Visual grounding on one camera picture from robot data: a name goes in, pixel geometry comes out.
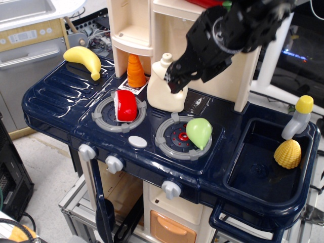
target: red burner center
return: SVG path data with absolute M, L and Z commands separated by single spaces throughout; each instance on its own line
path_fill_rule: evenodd
M 180 139 L 181 141 L 188 141 L 188 140 L 189 140 L 189 138 L 188 138 L 188 136 L 187 136 L 187 133 L 180 133 L 180 134 L 179 134 L 179 139 Z

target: dishwasher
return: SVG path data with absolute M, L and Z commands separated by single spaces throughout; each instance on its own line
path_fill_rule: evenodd
M 64 32 L 59 19 L 0 32 L 0 111 L 9 133 L 27 127 L 24 93 L 63 61 Z

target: oval button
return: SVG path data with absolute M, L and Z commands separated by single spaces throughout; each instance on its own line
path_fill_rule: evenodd
M 133 147 L 136 148 L 145 148 L 147 146 L 146 140 L 138 136 L 130 136 L 128 141 Z

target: yellow banana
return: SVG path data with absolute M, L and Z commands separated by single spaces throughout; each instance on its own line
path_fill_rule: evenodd
M 101 62 L 99 57 L 85 47 L 72 47 L 67 50 L 63 58 L 68 62 L 83 64 L 91 73 L 91 78 L 96 81 L 100 78 Z

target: floor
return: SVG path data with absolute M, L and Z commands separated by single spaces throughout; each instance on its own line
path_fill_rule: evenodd
M 106 0 L 88 0 L 85 5 L 86 12 L 82 17 L 105 7 Z M 258 95 L 251 94 L 250 101 L 283 112 L 287 111 L 287 105 Z M 312 121 L 316 122 L 317 119 L 318 116 L 313 115 Z M 323 140 L 322 137 L 319 148 L 321 150 L 324 150 Z M 49 243 L 68 242 L 72 235 L 58 203 L 77 181 L 78 176 L 74 171 L 67 145 L 41 133 L 17 139 L 14 144 L 35 183 L 34 194 L 26 212 L 34 218 L 37 234 Z M 324 210 L 323 197 L 320 196 L 318 200 L 317 207 L 320 210 Z M 32 227 L 28 218 L 23 218 L 21 223 Z M 310 242 L 320 243 L 323 242 L 323 238 L 324 229 L 314 226 Z

